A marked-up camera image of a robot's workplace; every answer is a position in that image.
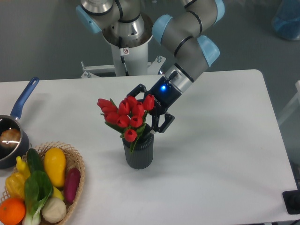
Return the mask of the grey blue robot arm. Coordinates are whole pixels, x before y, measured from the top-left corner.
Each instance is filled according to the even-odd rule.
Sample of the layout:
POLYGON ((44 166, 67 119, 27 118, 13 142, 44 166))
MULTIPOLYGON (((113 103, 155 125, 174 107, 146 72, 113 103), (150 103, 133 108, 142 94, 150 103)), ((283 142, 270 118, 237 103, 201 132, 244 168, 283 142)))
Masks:
POLYGON ((184 0, 182 4, 182 15, 163 15, 155 22, 142 13, 138 0, 83 0, 76 7, 83 25, 92 33, 101 32, 110 44, 117 76, 149 72, 151 39, 176 59, 150 90, 138 85, 118 107, 112 101, 99 102, 107 125, 130 143, 149 133, 164 132, 174 120, 167 109, 220 55, 203 31, 223 17, 223 1, 184 0))

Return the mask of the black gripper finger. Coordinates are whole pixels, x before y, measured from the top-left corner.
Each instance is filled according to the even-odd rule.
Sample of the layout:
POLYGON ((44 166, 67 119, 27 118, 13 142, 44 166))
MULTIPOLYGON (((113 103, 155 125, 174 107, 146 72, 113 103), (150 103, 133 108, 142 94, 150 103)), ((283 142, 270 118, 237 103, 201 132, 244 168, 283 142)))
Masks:
POLYGON ((141 95, 140 97, 137 98, 137 101, 139 102, 143 102, 147 96, 147 94, 149 94, 149 91, 147 90, 146 86, 143 84, 139 84, 137 85, 135 88, 133 88, 127 95, 126 97, 135 97, 137 98, 138 95, 141 95))
POLYGON ((145 142, 151 134, 155 133, 164 133, 171 123, 175 120, 175 116, 165 113, 164 115, 164 121, 161 125, 159 125, 160 121, 160 115, 152 115, 152 121, 151 124, 146 124, 145 129, 142 133, 141 142, 145 142))

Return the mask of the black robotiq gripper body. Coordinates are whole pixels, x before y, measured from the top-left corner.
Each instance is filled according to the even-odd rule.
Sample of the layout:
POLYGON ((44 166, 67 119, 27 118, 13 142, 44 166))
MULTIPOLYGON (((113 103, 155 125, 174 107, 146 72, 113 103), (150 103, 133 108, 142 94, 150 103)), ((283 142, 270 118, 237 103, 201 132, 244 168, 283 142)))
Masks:
POLYGON ((144 98, 149 94, 154 96, 157 115, 165 114, 168 108, 181 96, 181 92, 165 77, 161 77, 150 90, 146 91, 144 98))

